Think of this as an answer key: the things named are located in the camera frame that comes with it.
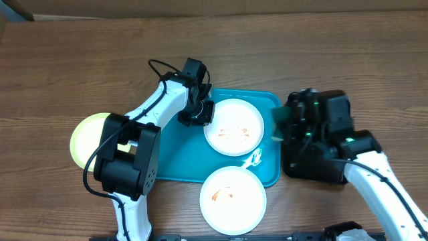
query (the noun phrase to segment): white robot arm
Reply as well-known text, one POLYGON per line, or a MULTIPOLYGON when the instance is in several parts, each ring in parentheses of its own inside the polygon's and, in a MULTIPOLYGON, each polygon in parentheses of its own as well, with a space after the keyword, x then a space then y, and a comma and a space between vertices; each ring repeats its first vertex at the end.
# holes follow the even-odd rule
MULTIPOLYGON (((384 153, 370 151, 356 157, 354 162, 362 163, 388 178, 408 203, 423 229, 428 230, 427 217, 395 177, 387 156, 384 153)), ((415 221, 410 217, 399 197, 379 177, 362 167, 349 163, 345 165, 344 175, 379 219, 390 240, 423 240, 421 231, 416 227, 415 221)))
POLYGON ((105 120, 100 144, 108 146, 97 153, 94 177, 115 197, 118 241, 150 238, 146 195, 157 173, 161 130, 177 113, 178 121, 188 127, 212 121, 214 102, 206 100, 211 85, 209 81, 202 84, 206 72, 200 61, 189 58, 182 72, 161 76, 157 90, 137 109, 126 116, 111 114, 105 120), (137 146, 136 155, 116 149, 118 143, 127 142, 137 146))

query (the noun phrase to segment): food residue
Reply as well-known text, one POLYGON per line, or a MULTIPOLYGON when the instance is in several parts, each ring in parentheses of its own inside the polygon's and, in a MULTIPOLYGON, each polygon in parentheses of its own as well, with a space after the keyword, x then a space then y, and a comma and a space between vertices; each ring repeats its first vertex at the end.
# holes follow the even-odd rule
MULTIPOLYGON (((214 195, 213 195, 213 201, 217 201, 217 198, 219 197, 219 194, 220 194, 220 191, 223 191, 223 190, 219 190, 219 191, 216 191, 215 193, 214 193, 214 195)), ((229 197, 230 198, 233 198, 233 194, 232 193, 230 193, 229 192, 229 197)))
POLYGON ((249 131, 246 128, 231 127, 229 129, 221 129, 219 137, 229 139, 230 137, 243 137, 245 140, 249 137, 249 131))

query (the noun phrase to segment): teal tray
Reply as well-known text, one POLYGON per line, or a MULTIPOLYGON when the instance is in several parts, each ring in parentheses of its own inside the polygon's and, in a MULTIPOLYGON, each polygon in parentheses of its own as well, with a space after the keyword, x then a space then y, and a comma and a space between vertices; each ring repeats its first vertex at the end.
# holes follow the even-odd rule
MULTIPOLYGON (((275 184, 281 174, 280 143, 271 140, 273 120, 271 109, 281 106, 279 98, 270 92, 214 89, 210 100, 237 98, 254 105, 263 117, 265 131, 258 148, 262 149, 261 163, 248 170, 264 187, 275 184)), ((218 153, 207 142, 203 127, 185 127, 173 117, 160 136, 160 157, 157 179, 203 183, 214 171, 226 166, 241 166, 252 152, 230 157, 218 153)))

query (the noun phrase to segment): yellow-green disc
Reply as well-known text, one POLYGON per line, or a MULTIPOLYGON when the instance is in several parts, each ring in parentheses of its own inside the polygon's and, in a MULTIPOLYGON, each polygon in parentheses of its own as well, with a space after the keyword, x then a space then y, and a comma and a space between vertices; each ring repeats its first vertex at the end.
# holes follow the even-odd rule
MULTIPOLYGON (((98 113, 84 119, 75 129, 70 140, 70 153, 74 162, 82 169, 85 168, 89 157, 100 144, 102 127, 110 113, 98 113)), ((118 144, 118 150, 129 152, 131 145, 118 144)), ((89 171, 94 171, 95 159, 89 166, 89 171)))

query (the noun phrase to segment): white plate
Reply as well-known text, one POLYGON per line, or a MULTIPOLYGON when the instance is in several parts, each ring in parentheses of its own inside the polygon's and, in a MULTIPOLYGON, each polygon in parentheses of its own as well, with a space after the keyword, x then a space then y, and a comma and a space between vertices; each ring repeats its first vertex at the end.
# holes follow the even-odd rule
POLYGON ((260 180, 242 167, 223 167, 202 186, 199 205, 207 223, 226 235, 253 230, 266 211, 266 192, 260 180))
POLYGON ((254 150, 263 138, 264 122, 254 105, 239 99, 215 104, 213 122, 203 128, 214 150, 236 157, 254 150))

